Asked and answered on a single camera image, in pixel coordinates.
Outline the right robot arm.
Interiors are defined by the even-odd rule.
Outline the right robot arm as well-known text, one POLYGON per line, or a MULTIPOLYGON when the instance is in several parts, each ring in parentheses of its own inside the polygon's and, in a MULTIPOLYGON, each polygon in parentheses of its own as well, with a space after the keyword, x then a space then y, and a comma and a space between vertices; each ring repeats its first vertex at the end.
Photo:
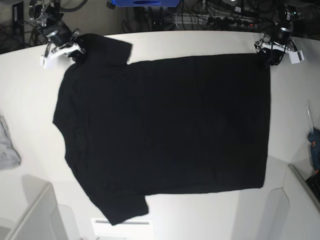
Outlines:
POLYGON ((87 3, 83 0, 73 8, 61 7, 59 0, 31 0, 29 2, 28 25, 35 25, 36 29, 47 39, 43 60, 65 55, 74 62, 82 62, 86 57, 83 41, 78 39, 79 29, 71 30, 63 21, 64 13, 78 11, 87 3))

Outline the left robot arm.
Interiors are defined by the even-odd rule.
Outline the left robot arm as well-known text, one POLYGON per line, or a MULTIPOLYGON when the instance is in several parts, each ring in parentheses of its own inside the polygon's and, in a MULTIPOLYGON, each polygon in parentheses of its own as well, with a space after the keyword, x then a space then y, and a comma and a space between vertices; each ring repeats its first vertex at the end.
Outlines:
POLYGON ((272 17, 272 25, 261 31, 260 40, 254 43, 256 52, 263 49, 273 49, 277 46, 280 50, 298 52, 298 48, 292 40, 294 22, 300 20, 301 14, 295 6, 282 3, 275 9, 275 17, 272 17))

